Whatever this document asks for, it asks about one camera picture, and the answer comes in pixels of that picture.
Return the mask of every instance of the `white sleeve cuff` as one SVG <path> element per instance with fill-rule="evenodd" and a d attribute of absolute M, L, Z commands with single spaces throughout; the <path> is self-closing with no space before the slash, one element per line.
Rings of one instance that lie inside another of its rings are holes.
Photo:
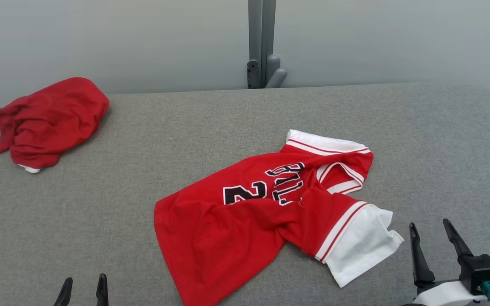
<path fill-rule="evenodd" d="M 286 136 L 288 145 L 299 149 L 315 153 L 317 155 L 333 155 L 360 151 L 369 153 L 368 147 L 363 144 L 345 141 L 343 139 L 329 138 L 301 132 L 299 130 L 289 130 Z"/>
<path fill-rule="evenodd" d="M 351 217 L 322 260 L 340 287 L 393 254 L 404 241 L 396 231 L 387 231 L 393 213 L 366 204 Z"/>
<path fill-rule="evenodd" d="M 17 164 L 17 165 L 24 168 L 29 173 L 37 173 L 37 172 L 41 171 L 41 169 L 35 169 L 35 168 L 28 167 L 27 165 L 23 165 L 23 164 Z"/>

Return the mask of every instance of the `red stripe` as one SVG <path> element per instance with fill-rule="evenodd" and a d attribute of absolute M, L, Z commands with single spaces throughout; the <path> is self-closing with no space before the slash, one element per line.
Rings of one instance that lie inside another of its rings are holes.
<path fill-rule="evenodd" d="M 305 145 L 306 147 L 311 147 L 311 148 L 313 148 L 315 150 L 319 150 L 319 151 L 323 151 L 323 152 L 328 152 L 328 153 L 355 153 L 355 152 L 360 152 L 360 151 L 364 151 L 364 150 L 367 150 L 368 149 L 367 147 L 363 147 L 360 150 L 348 151 L 348 152 L 346 152 L 346 151 L 330 151 L 330 150 L 319 149 L 318 147 L 313 147 L 312 145 L 308 145 L 306 143 L 295 141 L 294 139 L 289 139 L 288 141 L 299 143 L 300 145 Z"/>
<path fill-rule="evenodd" d="M 357 188 L 358 188 L 358 189 L 360 189 L 360 188 L 362 188 L 362 186 L 360 186 L 360 185 L 359 185 L 359 186 L 355 186 L 355 187 L 347 188 L 346 190 L 342 190 L 342 191 L 340 191 L 340 192 L 338 192 L 338 193 L 343 193 L 343 194 L 344 194 L 344 192 L 346 192 L 346 191 L 349 191 L 349 190 L 352 190 L 352 189 L 357 189 Z"/>
<path fill-rule="evenodd" d="M 349 216 L 349 219 L 347 219 L 347 221 L 345 221 L 344 225 L 342 226 L 342 228 L 338 231 L 338 234 L 334 237 L 334 240 L 332 240 L 332 243 L 330 244 L 330 246 L 328 247 L 328 249 L 326 250 L 325 252 L 325 255 L 321 258 L 321 263 L 325 260 L 325 257 L 326 255 L 328 255 L 328 252 L 330 252 L 330 249 L 332 249 L 332 246 L 334 245 L 334 242 L 336 242 L 336 239 L 338 239 L 338 237 L 340 236 L 340 234 L 342 233 L 342 231 L 344 230 L 345 226 L 349 223 L 349 221 L 352 219 L 353 215 L 359 210 L 361 209 L 364 205 L 367 205 L 368 203 L 364 203 L 362 205 L 360 205 L 360 207 L 358 207 L 355 211 L 353 211 L 353 213 Z"/>

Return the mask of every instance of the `gray wall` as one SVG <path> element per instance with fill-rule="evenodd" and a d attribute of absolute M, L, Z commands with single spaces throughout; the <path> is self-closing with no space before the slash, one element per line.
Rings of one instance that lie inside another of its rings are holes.
<path fill-rule="evenodd" d="M 283 86 L 465 81 L 490 89 L 490 0 L 277 2 Z"/>
<path fill-rule="evenodd" d="M 106 93 L 246 87 L 246 0 L 0 0 L 0 107 L 72 76 Z M 286 87 L 448 80 L 490 89 L 490 1 L 286 0 Z"/>
<path fill-rule="evenodd" d="M 106 93 L 247 87 L 245 0 L 0 0 L 0 107 L 83 76 Z"/>

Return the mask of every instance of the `red fabric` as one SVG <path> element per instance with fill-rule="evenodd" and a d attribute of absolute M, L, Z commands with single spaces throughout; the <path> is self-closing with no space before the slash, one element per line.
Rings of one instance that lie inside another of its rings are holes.
<path fill-rule="evenodd" d="M 69 78 L 0 109 L 0 153 L 40 169 L 88 139 L 107 112 L 109 99 L 85 78 Z"/>
<path fill-rule="evenodd" d="M 321 156 L 286 145 L 156 203 L 158 243 L 185 306 L 223 300 L 270 264 L 287 241 L 315 257 L 334 224 L 357 202 L 328 193 L 317 170 L 341 162 L 366 178 L 372 159 L 369 150 Z M 337 170 L 327 177 L 352 179 Z M 243 196 L 229 192 L 240 189 Z"/>

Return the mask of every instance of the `crumpled red cloth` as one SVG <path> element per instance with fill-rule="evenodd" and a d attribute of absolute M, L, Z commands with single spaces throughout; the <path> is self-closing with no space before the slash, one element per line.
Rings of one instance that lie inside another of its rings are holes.
<path fill-rule="evenodd" d="M 16 164 L 41 169 L 88 139 L 109 99 L 86 78 L 74 77 L 16 99 L 0 109 L 0 153 Z"/>

